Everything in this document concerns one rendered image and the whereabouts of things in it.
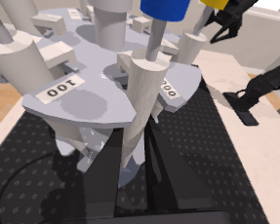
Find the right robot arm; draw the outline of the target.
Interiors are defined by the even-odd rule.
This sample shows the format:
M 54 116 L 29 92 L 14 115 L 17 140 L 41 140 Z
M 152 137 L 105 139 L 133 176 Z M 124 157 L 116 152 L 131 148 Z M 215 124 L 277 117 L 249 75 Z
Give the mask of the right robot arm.
M 271 93 L 273 89 L 279 86 L 280 65 L 251 79 L 241 97 L 238 97 L 233 92 L 224 92 L 223 96 L 246 127 L 258 126 L 259 122 L 249 109 L 260 102 L 261 96 Z

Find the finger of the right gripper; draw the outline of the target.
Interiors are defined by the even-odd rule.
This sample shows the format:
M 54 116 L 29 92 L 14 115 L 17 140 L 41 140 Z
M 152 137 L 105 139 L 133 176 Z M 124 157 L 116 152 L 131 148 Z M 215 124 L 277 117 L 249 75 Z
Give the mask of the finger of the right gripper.
M 209 25 L 209 24 L 211 24 L 213 22 L 214 22 L 214 16 L 213 16 L 213 13 L 211 13 L 211 15 L 210 15 L 208 21 L 206 22 L 205 26 L 207 26 L 207 25 Z
M 225 30 L 228 30 L 228 34 L 218 38 Z M 227 23 L 217 32 L 217 34 L 210 40 L 211 44 L 214 44 L 218 41 L 234 38 L 238 35 L 238 18 L 232 16 Z

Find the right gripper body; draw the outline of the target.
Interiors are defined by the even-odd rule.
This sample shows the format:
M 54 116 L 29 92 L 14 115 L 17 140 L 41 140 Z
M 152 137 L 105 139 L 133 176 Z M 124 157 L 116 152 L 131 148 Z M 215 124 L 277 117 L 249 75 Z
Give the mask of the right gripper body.
M 213 10 L 214 22 L 218 23 L 221 26 L 224 26 L 232 16 L 235 16 L 238 18 L 239 30 L 242 26 L 243 14 L 252 6 L 254 6 L 255 2 L 256 0 L 229 0 L 224 9 L 219 10 L 216 16 L 215 10 Z M 243 10 L 241 9 L 241 7 L 243 8 Z

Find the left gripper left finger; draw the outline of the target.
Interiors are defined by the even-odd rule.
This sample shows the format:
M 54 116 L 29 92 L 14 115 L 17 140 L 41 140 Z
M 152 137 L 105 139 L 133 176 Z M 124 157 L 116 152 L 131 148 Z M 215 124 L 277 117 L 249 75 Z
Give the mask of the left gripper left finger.
M 110 138 L 69 195 L 62 218 L 115 214 L 123 132 L 124 128 L 113 129 Z

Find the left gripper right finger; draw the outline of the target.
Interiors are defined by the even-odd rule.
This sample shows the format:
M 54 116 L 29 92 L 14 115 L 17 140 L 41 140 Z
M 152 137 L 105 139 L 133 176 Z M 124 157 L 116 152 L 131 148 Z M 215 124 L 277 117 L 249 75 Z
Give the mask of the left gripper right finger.
M 143 137 L 148 210 L 217 207 L 210 188 L 164 136 L 151 114 Z

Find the white pipette with blue button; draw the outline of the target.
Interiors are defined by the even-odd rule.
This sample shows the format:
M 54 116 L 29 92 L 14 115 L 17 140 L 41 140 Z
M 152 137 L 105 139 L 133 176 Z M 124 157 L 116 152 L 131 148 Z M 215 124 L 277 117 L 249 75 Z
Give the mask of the white pipette with blue button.
M 167 21 L 182 21 L 190 0 L 140 0 L 140 10 L 153 18 L 147 48 L 117 53 L 117 67 L 129 75 L 127 97 L 137 115 L 129 128 L 124 128 L 122 167 L 133 155 L 153 105 L 159 94 L 170 61 L 159 52 Z

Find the white pipette with yellow button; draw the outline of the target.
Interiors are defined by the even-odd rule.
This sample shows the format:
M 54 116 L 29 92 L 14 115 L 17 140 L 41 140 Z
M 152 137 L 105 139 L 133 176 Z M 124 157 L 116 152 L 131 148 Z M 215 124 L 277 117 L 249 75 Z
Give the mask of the white pipette with yellow button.
M 7 30 L 0 19 L 0 73 L 22 97 L 55 81 L 49 68 L 64 61 L 77 62 L 74 49 L 64 42 L 39 50 L 30 34 Z M 79 127 L 44 120 L 84 156 L 89 153 Z
M 207 41 L 207 37 L 203 35 L 201 31 L 213 9 L 223 10 L 228 1 L 229 0 L 200 0 L 206 7 L 194 30 L 188 28 L 184 29 L 178 43 L 162 39 L 159 52 L 173 54 L 170 59 L 171 62 L 191 65 Z M 156 98 L 150 113 L 154 120 L 163 109 L 164 108 Z

